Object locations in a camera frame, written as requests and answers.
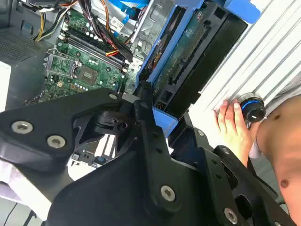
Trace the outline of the bare person hand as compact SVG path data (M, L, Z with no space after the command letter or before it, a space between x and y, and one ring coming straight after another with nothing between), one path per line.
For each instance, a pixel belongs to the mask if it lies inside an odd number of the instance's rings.
M214 122L217 132L221 136L222 145L228 147L247 167L249 152L260 123L253 123L250 128L247 128L237 100L231 103L224 100L219 112L214 112Z

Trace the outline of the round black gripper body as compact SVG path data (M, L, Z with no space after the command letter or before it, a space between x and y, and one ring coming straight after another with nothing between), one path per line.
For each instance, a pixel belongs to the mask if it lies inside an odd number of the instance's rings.
M145 175L136 154L125 154L65 187L54 199L48 226L217 226L203 176L172 161L181 201L177 213L148 211Z

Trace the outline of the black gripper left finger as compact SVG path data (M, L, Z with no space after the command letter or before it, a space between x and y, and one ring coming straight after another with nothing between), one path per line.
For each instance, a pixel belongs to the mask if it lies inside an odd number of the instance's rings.
M149 82L139 85L133 102L101 88L2 112L0 157L48 177L65 170L77 147L105 133L117 136L113 160L138 156L146 177L146 209L177 213L178 184L163 131L155 123Z

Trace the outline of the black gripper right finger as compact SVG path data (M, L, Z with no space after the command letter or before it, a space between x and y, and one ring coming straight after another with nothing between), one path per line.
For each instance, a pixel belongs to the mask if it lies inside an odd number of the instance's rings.
M188 113L168 137L178 163L198 173L188 183L207 226L293 226L276 203L276 193L246 168L230 149L212 148L205 133L192 125Z

